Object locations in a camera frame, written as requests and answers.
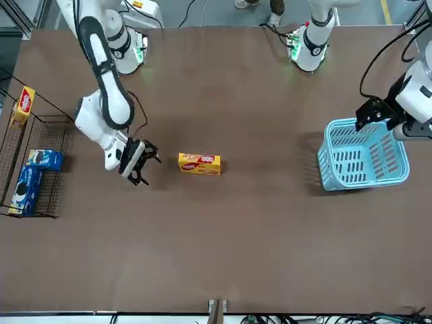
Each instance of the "oreo package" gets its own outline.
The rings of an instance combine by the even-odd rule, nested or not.
[[[9,214],[31,216],[41,188],[42,173],[37,167],[25,165],[21,169]]]
[[[49,171],[60,171],[62,163],[63,155],[53,150],[30,150],[27,159],[27,165]]]

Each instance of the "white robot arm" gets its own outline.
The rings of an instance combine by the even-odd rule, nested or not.
[[[432,0],[426,0],[432,22]],[[432,41],[421,58],[390,88],[387,97],[370,98],[356,111],[356,129],[372,122],[387,120],[397,140],[432,139]]]
[[[119,167],[119,173],[133,184],[147,184],[140,172],[148,159],[155,158],[160,162],[157,147],[146,140],[128,138],[121,132],[132,123],[134,104],[119,81],[117,68],[120,66],[133,72],[140,63],[133,52],[132,36],[127,28],[124,28],[122,18],[117,12],[106,9],[119,1],[73,1],[78,3],[58,0],[62,13],[71,29],[75,31],[99,85],[98,91],[79,101],[75,112],[75,125],[104,150],[106,169]],[[109,44],[107,38],[115,39],[113,42],[124,39],[125,42],[120,48],[114,49],[110,48],[112,42]],[[113,53],[116,51],[120,51],[122,56],[114,61]]]
[[[310,24],[294,32],[297,42],[289,50],[291,60],[303,71],[315,71],[324,60],[335,25],[334,7],[351,7],[361,0],[308,0],[312,6]]]

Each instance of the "table surface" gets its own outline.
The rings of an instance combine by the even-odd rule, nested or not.
[[[147,64],[122,81],[163,163],[135,188],[74,131],[61,218],[0,218],[0,310],[203,312],[212,298],[230,312],[432,309],[430,144],[406,144],[410,177],[388,188],[325,192],[316,159],[324,127],[354,116],[362,73],[400,31],[335,28],[313,75],[260,28],[150,32]],[[365,90],[386,94],[403,45]],[[71,114],[97,88],[70,32],[34,32],[15,75]],[[131,133],[142,121],[137,108]],[[179,152],[221,155],[223,175],[181,174]]]

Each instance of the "cable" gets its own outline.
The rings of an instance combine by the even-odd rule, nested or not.
[[[200,27],[203,27],[204,13],[205,13],[205,9],[207,8],[207,5],[209,4],[209,2],[210,2],[210,0],[207,0],[207,2],[205,3],[204,9],[202,10]]]
[[[410,41],[408,42],[408,44],[405,46],[405,48],[404,48],[404,50],[403,50],[403,52],[402,52],[402,55],[401,55],[401,60],[402,60],[402,62],[404,62],[404,63],[410,63],[413,59],[414,59],[414,56],[413,57],[411,57],[411,58],[409,58],[409,59],[407,59],[407,58],[405,58],[405,54],[406,54],[406,52],[407,52],[407,50],[410,48],[410,46],[411,46],[411,44],[416,40],[416,38],[417,37],[419,37],[426,29],[428,29],[429,27],[430,27],[431,25],[430,24],[427,24],[425,27],[423,27],[422,29],[420,29],[411,39],[410,39]]]
[[[272,324],[276,324],[276,322],[270,316],[264,316],[267,318],[267,323],[270,321]]]
[[[138,99],[138,97],[137,97],[137,96],[136,96],[132,91],[128,91],[128,94],[129,94],[129,95],[132,95],[132,96],[135,98],[136,102],[138,102],[138,104],[139,104],[139,106],[140,106],[140,108],[141,108],[142,114],[144,115],[144,118],[146,119],[146,121],[145,121],[141,126],[139,126],[139,127],[136,129],[134,135],[131,136],[132,138],[134,138],[134,137],[137,135],[137,133],[138,133],[138,132],[143,128],[143,127],[145,127],[145,126],[149,123],[149,120],[147,119],[147,115],[146,115],[146,113],[145,113],[145,111],[144,111],[144,108],[142,108],[142,105],[141,105],[140,99]]]
[[[270,29],[270,31],[272,32],[272,33],[274,33],[274,34],[276,34],[276,36],[278,37],[278,39],[280,40],[280,42],[285,46],[285,47],[287,47],[287,48],[293,48],[293,46],[292,45],[288,45],[287,44],[287,42],[285,42],[283,39],[282,39],[282,37],[288,37],[288,35],[289,35],[289,33],[284,33],[284,32],[280,32],[280,31],[278,31],[277,29],[276,29],[276,26],[270,26],[270,25],[268,25],[268,24],[266,24],[266,23],[262,23],[262,24],[259,24],[259,26],[260,27],[267,27],[268,29]]]
[[[128,12],[130,11],[128,5],[126,5],[126,9],[127,9],[127,10],[120,10],[120,11],[117,11],[117,13],[118,13],[118,14],[128,13]]]
[[[289,32],[280,32],[276,29],[276,26],[270,26],[268,25],[268,23],[263,22],[261,24],[259,24],[258,26],[260,27],[267,27],[268,29],[270,29],[271,32],[274,32],[276,35],[278,36],[284,36],[284,37],[288,37]]]
[[[117,319],[118,319],[118,315],[114,314],[113,316],[111,316],[111,319],[109,320],[109,324],[116,324]]]
[[[182,27],[184,22],[186,21],[186,19],[188,19],[188,14],[189,14],[189,8],[190,6],[195,2],[196,0],[192,0],[189,5],[188,5],[188,9],[186,9],[186,15],[184,16],[183,21],[180,23],[180,25],[178,25],[178,28]]]
[[[421,15],[419,17],[417,17],[416,21],[413,23],[413,25],[415,25],[416,23],[419,22],[419,20],[423,17],[423,15],[426,13],[426,9],[423,10],[423,12],[421,13]]]
[[[370,62],[370,64],[368,65],[368,67],[367,67],[367,69],[366,69],[366,71],[364,71],[364,74],[363,74],[363,76],[362,76],[362,78],[361,78],[361,81],[360,81],[360,94],[361,94],[361,96],[362,97],[364,97],[364,98],[368,98],[368,99],[374,99],[374,100],[376,100],[376,101],[379,101],[381,104],[383,104],[383,105],[385,105],[385,106],[387,106],[387,108],[389,109],[389,110],[391,110],[391,111],[393,111],[393,113],[395,113],[396,114],[396,112],[383,100],[383,99],[381,99],[380,97],[378,97],[378,96],[375,96],[375,95],[373,95],[373,94],[366,94],[366,93],[364,93],[363,92],[363,83],[365,82],[365,78],[366,78],[366,76],[367,76],[367,74],[368,74],[368,72],[369,72],[369,70],[372,68],[372,65],[375,63],[375,61],[378,59],[378,57],[380,57],[381,56],[381,54],[386,50],[386,49],[388,49],[390,46],[392,46],[394,43],[396,43],[398,40],[400,40],[402,37],[404,37],[404,36],[406,36],[407,34],[409,34],[410,32],[412,32],[414,29],[416,29],[416,28],[419,28],[419,27],[422,27],[422,26],[424,26],[425,24],[428,24],[429,23],[429,21],[428,20],[425,20],[424,22],[420,22],[420,23],[418,23],[418,24],[416,24],[416,25],[414,25],[413,27],[411,27],[411,28],[409,28],[409,29],[407,29],[407,30],[405,30],[403,33],[401,33],[401,34],[399,34],[399,35],[397,35],[397,37],[395,37],[395,38],[393,38],[391,41],[389,41],[379,52],[378,52],[378,54],[376,54],[376,56],[372,59],[372,61]]]
[[[9,75],[11,78],[13,78],[14,80],[18,81],[20,84],[22,84],[23,86],[27,86],[27,84],[25,84],[24,82],[22,82],[20,79],[18,79],[17,77],[15,77],[12,73],[10,73],[9,71],[7,71],[4,67],[0,66],[0,70],[2,70],[3,72],[5,72],[7,75]],[[61,110],[59,107],[57,107],[56,105],[54,105],[52,102],[48,101],[48,99],[44,98],[41,94],[39,94],[37,91],[35,91],[36,95],[38,95],[43,101],[45,101],[46,103],[50,104],[51,106],[53,106],[54,108],[56,108],[58,111],[62,112],[65,114],[65,116],[72,122],[74,123],[75,121],[67,114],[65,113],[63,110]]]
[[[156,21],[156,22],[160,25],[161,29],[163,30],[162,23],[161,23],[157,18],[152,17],[152,16],[149,16],[149,15],[147,15],[146,13],[139,11],[139,10],[136,9],[133,5],[131,5],[131,4],[128,2],[128,0],[123,0],[123,1],[125,2],[125,4],[126,4],[127,6],[131,7],[133,10],[135,10],[135,11],[138,12],[139,14],[143,15],[144,17],[147,17],[148,19],[151,19],[151,20]]]

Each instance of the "metal frame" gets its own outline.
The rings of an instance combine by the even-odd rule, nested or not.
[[[0,0],[0,7],[4,9],[5,13],[9,16],[12,22],[14,22],[16,28],[21,31],[22,38],[28,40],[32,36],[32,31],[39,27],[46,2],[47,0],[39,0],[36,13],[32,20],[14,0]],[[8,30],[5,30],[5,32],[15,32],[15,34],[17,32],[16,30],[12,30],[14,28],[7,29]]]

